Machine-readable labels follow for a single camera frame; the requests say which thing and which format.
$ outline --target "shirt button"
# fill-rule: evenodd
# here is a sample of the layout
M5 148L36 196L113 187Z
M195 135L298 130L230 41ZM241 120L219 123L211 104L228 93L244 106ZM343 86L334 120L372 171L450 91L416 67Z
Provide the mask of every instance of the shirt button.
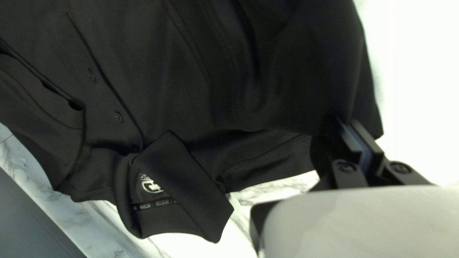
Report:
M132 146L132 152L139 152L140 147L138 145L133 145Z
M115 118L118 120L118 122L122 122L123 121L123 117L121 116L121 114L119 112L115 112Z
M89 68L88 68L88 76L89 76L89 78L91 79L92 82L95 82L95 75L91 71L91 69L89 69Z

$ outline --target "white logo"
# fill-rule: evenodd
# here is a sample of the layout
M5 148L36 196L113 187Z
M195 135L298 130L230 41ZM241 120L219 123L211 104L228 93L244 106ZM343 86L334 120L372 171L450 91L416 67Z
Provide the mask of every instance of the white logo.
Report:
M149 193L160 193L160 192L164 192L164 190L161 190L161 187L157 184L155 184L155 182L153 180L151 180L151 178L145 174L140 174L140 180L142 180L142 187L145 191L149 192Z

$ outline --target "white wall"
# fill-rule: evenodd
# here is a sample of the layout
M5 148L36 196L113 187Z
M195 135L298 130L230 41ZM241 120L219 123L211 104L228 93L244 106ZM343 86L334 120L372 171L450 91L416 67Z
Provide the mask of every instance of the white wall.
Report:
M355 0L364 25L390 160L433 183L459 182L459 4Z

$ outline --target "gray plastic part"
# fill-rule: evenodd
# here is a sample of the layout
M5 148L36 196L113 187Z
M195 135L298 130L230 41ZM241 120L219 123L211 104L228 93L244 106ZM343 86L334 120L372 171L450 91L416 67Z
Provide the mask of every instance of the gray plastic part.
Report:
M459 258L459 188L315 191L277 203L260 258Z

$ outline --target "dark gray panel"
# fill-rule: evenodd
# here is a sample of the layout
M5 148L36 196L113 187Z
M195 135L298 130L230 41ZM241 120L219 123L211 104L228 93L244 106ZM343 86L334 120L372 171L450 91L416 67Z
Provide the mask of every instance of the dark gray panel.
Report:
M0 258L86 258L2 169Z

